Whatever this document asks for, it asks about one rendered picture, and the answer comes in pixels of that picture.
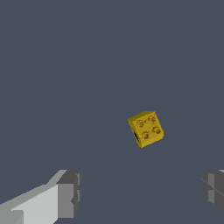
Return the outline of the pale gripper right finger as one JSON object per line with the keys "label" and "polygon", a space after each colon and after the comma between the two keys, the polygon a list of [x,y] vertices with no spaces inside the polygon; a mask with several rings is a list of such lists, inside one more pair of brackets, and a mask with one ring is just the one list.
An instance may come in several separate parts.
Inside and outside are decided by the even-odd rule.
{"label": "pale gripper right finger", "polygon": [[202,171],[200,178],[203,196],[224,214],[224,170]]}

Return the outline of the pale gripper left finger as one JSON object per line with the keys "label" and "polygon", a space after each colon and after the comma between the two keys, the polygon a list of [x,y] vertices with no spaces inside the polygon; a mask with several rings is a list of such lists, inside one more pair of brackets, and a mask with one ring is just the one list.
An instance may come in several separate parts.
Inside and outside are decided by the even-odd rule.
{"label": "pale gripper left finger", "polygon": [[82,195],[82,171],[59,170],[45,185],[0,205],[0,224],[55,224],[73,218]]}

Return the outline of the yellow studded toy brick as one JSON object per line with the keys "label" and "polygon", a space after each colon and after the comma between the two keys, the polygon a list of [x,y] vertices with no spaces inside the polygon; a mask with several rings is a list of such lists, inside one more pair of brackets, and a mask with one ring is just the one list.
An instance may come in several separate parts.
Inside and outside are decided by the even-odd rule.
{"label": "yellow studded toy brick", "polygon": [[164,131],[155,111],[145,111],[128,118],[131,131],[140,148],[153,144],[164,137]]}

